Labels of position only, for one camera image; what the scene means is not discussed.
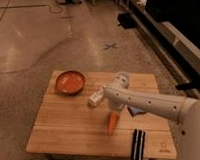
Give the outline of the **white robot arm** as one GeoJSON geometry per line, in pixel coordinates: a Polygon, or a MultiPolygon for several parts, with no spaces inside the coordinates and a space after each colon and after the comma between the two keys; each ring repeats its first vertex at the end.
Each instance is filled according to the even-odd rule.
{"type": "Polygon", "coordinates": [[[182,124],[177,160],[200,160],[200,99],[128,89],[130,76],[118,72],[104,86],[113,109],[128,105],[182,124]]]}

